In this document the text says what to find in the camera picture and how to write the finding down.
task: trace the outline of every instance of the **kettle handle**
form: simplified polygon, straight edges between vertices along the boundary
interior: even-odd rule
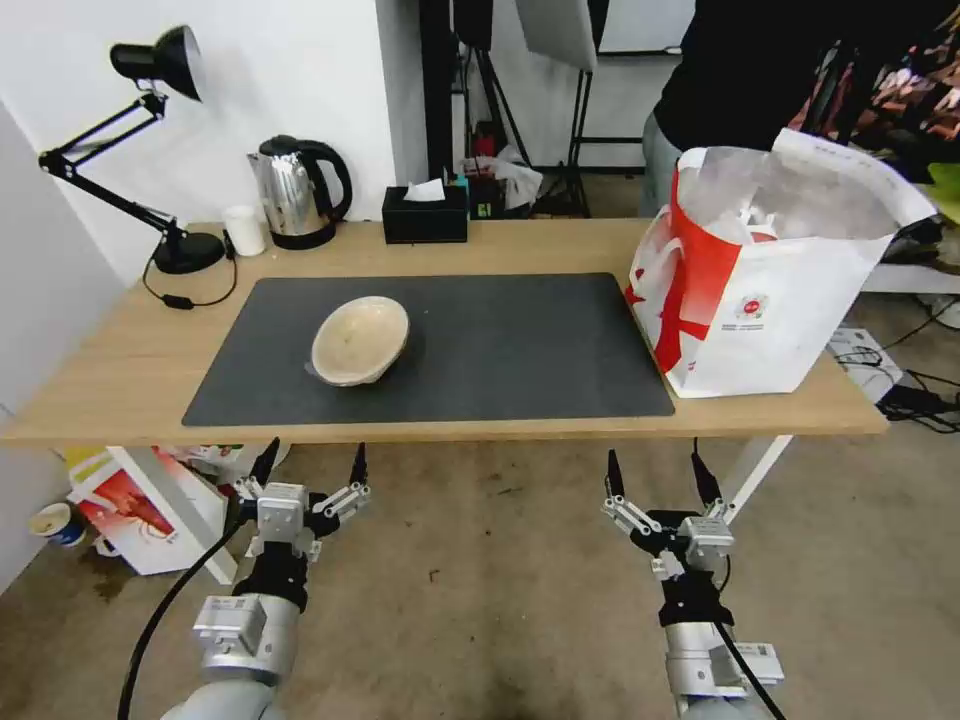
[[[336,150],[326,143],[317,142],[316,140],[301,140],[297,143],[297,149],[311,161],[306,164],[307,173],[311,176],[311,179],[314,180],[317,191],[321,192],[322,196],[326,199],[327,205],[330,204],[330,193],[326,190],[326,181],[323,179],[323,173],[320,171],[320,168],[317,167],[316,163],[320,160],[325,160],[333,165],[334,172],[336,172],[337,177],[340,179],[340,184],[343,186],[343,200],[341,200],[340,204],[335,208],[331,208],[330,219],[333,222],[340,222],[350,209],[351,203],[353,203],[353,184],[350,182],[350,173],[347,172],[347,164],[343,161],[343,158],[337,154]],[[314,177],[314,171],[316,171],[319,177]]]

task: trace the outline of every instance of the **jeans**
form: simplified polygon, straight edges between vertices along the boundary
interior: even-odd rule
[[[643,194],[640,198],[640,217],[653,217],[660,208],[670,203],[673,187],[673,172],[682,151],[674,147],[660,130],[653,113],[643,126],[643,157],[646,172],[643,178]]]

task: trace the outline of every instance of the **black shirt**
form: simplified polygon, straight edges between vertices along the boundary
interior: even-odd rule
[[[810,96],[822,53],[837,39],[907,43],[907,35],[933,27],[955,5],[697,0],[683,59],[654,109],[657,124],[680,150],[769,150]]]

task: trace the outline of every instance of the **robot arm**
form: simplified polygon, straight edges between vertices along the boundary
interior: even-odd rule
[[[164,720],[283,717],[272,703],[276,688],[293,670],[297,625],[307,607],[307,568],[319,557],[321,539],[370,501],[370,487],[363,444],[349,482],[330,496],[303,485],[266,483],[275,454],[271,444],[250,476],[236,483],[246,511],[252,516],[255,508],[253,570],[231,595],[208,597],[193,625],[212,682]]]
[[[695,454],[705,514],[648,513],[638,508],[626,499],[613,450],[608,456],[602,509],[652,558],[651,570],[663,589],[659,619],[667,640],[667,679],[678,716],[685,720],[755,717],[756,710],[744,703],[754,691],[769,699],[763,686],[782,682],[783,670],[772,645],[732,638],[733,614],[721,603],[714,576],[726,566],[734,538],[723,521],[726,506],[716,480],[702,463],[697,465],[698,460]]]

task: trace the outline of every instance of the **table leg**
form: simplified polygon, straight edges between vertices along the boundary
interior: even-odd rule
[[[197,557],[220,538],[220,530],[207,524],[187,494],[167,473],[152,448],[111,447],[110,452],[177,532],[196,545]],[[207,561],[206,567],[222,585],[231,584],[237,574],[237,562],[226,550],[217,552]]]
[[[723,519],[728,525],[760,487],[763,478],[791,440],[793,435],[777,435],[772,438],[754,438],[747,443],[733,468],[720,483],[720,492],[727,501],[727,511]]]

